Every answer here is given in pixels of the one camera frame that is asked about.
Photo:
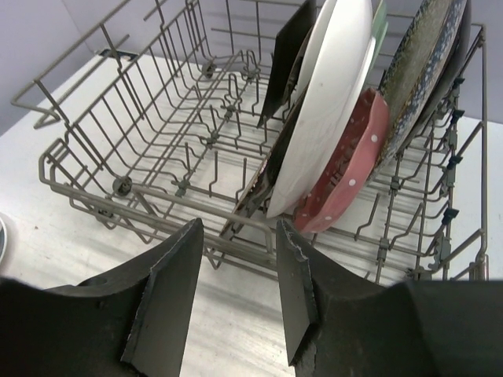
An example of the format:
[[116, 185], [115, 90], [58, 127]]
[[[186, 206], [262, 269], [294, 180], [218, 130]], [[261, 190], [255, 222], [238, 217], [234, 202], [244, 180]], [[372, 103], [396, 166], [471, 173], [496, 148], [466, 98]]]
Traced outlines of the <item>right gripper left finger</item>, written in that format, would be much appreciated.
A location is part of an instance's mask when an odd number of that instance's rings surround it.
[[195, 218], [109, 271], [50, 289], [56, 369], [70, 376], [179, 375], [203, 240]]

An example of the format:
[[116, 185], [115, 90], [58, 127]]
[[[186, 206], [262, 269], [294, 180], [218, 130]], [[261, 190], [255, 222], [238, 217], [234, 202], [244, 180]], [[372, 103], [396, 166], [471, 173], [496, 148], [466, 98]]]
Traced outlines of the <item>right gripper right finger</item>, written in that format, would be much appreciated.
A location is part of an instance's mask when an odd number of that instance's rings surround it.
[[389, 287], [372, 283], [314, 248], [288, 221], [277, 223], [277, 275], [289, 365], [394, 368]]

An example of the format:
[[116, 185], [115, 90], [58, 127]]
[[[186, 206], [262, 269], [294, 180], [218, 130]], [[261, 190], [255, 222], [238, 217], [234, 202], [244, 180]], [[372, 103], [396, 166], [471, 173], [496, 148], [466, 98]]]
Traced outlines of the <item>cream square flower plate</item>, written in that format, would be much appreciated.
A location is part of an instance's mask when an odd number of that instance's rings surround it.
[[307, 89], [304, 89], [299, 99], [294, 103], [277, 140], [248, 184], [245, 193], [238, 200], [233, 214], [250, 218], [262, 206], [273, 190], [292, 134], [296, 128], [306, 93]]

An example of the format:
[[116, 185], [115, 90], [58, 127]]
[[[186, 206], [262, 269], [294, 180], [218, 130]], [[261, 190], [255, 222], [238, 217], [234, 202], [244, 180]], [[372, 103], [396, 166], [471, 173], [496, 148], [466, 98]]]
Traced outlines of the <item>pink dotted scalloped plate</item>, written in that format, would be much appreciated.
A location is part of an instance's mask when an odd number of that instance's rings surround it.
[[293, 222], [299, 232], [324, 232], [352, 204], [384, 146], [388, 119], [387, 103], [377, 90], [360, 94], [331, 159], [295, 209]]

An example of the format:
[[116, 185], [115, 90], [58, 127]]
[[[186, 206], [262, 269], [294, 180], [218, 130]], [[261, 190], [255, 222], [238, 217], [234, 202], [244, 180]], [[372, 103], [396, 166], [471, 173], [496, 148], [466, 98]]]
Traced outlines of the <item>white oval platter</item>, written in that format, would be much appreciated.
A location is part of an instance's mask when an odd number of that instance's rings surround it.
[[299, 72], [303, 103], [266, 216], [282, 214], [314, 187], [337, 146], [372, 60], [373, 4], [327, 1], [316, 19]]

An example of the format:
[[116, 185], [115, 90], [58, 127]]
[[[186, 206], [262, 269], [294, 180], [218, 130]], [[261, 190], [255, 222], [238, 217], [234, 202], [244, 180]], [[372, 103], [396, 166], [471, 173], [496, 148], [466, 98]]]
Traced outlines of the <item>teal square plate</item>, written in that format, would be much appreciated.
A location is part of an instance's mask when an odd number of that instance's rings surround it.
[[316, 2], [305, 1], [277, 33], [270, 80], [257, 127], [261, 127], [283, 105], [291, 70], [315, 20]]

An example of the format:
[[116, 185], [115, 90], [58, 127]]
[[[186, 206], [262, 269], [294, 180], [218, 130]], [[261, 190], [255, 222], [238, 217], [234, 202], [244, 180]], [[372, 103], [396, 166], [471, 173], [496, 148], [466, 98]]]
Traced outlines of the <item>speckled beige round plate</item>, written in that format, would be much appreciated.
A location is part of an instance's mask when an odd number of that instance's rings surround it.
[[423, 1], [417, 10], [379, 85], [389, 109], [388, 131], [367, 182], [376, 179], [417, 123], [447, 62], [466, 4]]

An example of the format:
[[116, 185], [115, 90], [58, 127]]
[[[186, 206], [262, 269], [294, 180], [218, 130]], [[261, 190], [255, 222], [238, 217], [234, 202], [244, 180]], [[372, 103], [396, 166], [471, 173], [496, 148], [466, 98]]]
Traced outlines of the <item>mint green flower plate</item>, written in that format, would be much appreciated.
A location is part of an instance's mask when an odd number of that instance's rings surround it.
[[377, 58], [379, 55], [381, 46], [387, 33], [387, 28], [387, 3], [384, 0], [380, 0], [373, 17], [372, 33], [376, 42], [374, 46], [374, 58]]

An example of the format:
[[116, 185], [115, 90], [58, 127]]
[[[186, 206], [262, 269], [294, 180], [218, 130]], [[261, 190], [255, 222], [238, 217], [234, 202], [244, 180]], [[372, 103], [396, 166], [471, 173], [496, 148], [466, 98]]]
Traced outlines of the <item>black square floral plate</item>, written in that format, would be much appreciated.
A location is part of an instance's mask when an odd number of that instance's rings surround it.
[[446, 65], [442, 70], [442, 74], [440, 75], [431, 96], [421, 112], [419, 119], [409, 134], [411, 137], [414, 137], [420, 128], [428, 121], [431, 114], [437, 108], [438, 103], [446, 96], [448, 90], [453, 85], [453, 81], [459, 75], [459, 71], [464, 64], [466, 54], [468, 52], [468, 44], [471, 34], [471, 21], [472, 2], [467, 0], [463, 17], [457, 30], [457, 35], [450, 50]]

